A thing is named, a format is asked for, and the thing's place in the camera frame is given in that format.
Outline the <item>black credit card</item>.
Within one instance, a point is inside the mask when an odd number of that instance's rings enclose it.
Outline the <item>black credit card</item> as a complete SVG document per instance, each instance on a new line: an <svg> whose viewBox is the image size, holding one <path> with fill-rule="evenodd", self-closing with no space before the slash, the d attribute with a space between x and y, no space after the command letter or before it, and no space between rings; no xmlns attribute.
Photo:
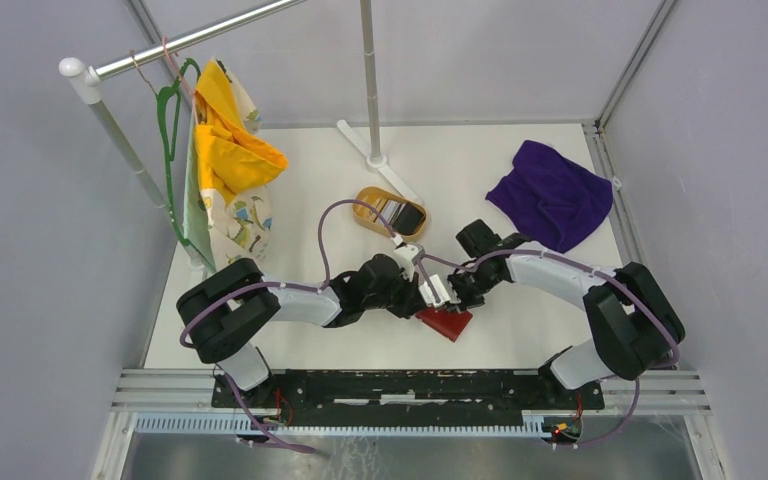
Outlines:
<svg viewBox="0 0 768 480"><path fill-rule="evenodd" d="M412 236L426 219L425 212L413 203L405 203L391 222L393 229L402 236Z"/></svg>

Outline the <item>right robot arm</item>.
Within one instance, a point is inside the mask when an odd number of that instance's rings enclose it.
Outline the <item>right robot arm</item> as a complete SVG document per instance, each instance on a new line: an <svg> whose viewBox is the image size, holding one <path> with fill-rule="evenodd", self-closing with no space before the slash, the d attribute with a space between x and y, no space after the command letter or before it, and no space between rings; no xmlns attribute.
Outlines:
<svg viewBox="0 0 768 480"><path fill-rule="evenodd" d="M503 282L537 288L584 312L590 339L552 356L537 382L551 408L572 401L578 388L608 377L635 380L677 361L686 330L651 271L638 262L621 268L582 263L520 233L501 237L482 220L456 236L470 260L447 278L466 311L483 305Z"/></svg>

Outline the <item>oval wooden tray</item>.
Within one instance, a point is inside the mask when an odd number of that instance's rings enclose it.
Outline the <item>oval wooden tray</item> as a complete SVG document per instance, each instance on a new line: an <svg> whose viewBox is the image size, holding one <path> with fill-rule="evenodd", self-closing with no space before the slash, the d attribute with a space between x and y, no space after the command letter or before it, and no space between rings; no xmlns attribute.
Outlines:
<svg viewBox="0 0 768 480"><path fill-rule="evenodd" d="M355 200L351 206L354 220L384 237L390 237L390 226L406 241L419 240L429 220L422 205L381 187L365 187Z"/></svg>

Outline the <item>red card holder wallet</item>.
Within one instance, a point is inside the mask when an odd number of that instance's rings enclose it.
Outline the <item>red card holder wallet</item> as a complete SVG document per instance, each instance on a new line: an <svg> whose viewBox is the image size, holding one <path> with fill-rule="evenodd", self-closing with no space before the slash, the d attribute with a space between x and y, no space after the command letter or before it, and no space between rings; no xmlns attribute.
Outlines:
<svg viewBox="0 0 768 480"><path fill-rule="evenodd" d="M426 308L419 311L416 317L444 338L451 342L456 342L472 320L473 314L470 312Z"/></svg>

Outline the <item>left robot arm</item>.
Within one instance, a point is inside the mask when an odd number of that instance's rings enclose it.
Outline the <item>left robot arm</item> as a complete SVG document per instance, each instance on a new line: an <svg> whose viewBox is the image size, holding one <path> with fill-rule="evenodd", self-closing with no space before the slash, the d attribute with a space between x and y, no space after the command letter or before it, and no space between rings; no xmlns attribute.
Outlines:
<svg viewBox="0 0 768 480"><path fill-rule="evenodd" d="M418 279L408 278L384 254L322 285L280 282L264 275L254 260L242 259L186 291L176 303L184 325L181 345L228 374L238 397L255 408L274 394L268 363L252 344L268 323L342 328L368 311L409 318L426 307Z"/></svg>

